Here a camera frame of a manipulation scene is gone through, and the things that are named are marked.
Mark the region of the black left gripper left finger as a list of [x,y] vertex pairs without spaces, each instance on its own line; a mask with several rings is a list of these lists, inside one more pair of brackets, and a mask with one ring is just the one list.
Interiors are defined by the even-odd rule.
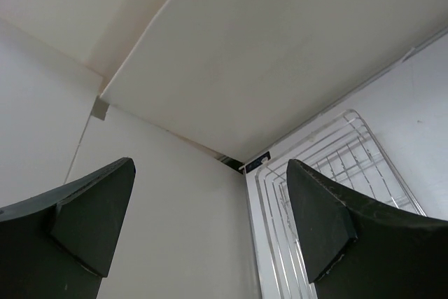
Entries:
[[108,277],[136,168],[121,158],[1,208],[2,298],[96,298]]

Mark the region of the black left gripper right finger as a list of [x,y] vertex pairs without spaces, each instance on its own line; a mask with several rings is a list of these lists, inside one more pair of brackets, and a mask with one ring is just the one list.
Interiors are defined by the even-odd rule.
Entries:
[[446,298],[447,222],[379,202],[299,160],[287,187],[319,298]]

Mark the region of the black XDOF label sticker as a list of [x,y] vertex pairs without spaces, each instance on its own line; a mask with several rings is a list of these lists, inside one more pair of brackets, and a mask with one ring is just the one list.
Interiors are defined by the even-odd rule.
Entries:
[[259,155],[256,159],[250,161],[248,164],[245,165],[245,167],[244,167],[245,173],[248,174],[249,172],[252,172],[259,166],[268,162],[270,159],[271,159],[271,155],[270,155],[269,151],[263,153],[262,155]]

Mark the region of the aluminium table edge rail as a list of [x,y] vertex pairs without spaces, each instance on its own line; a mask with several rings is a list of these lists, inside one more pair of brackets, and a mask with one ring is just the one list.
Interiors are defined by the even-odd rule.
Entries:
[[251,202],[250,202],[250,195],[249,195],[249,187],[246,180],[246,175],[244,175],[244,192],[246,197],[246,207],[247,207],[247,214],[248,214],[248,225],[249,225],[249,232],[250,232],[250,243],[252,246],[252,259],[253,259],[253,282],[255,286],[255,298],[262,298],[263,297],[263,290],[262,286],[260,284],[260,273],[258,270],[258,256],[257,256],[257,249],[256,249],[256,241],[254,237],[254,229],[253,229],[253,219],[252,219],[252,211],[251,211]]

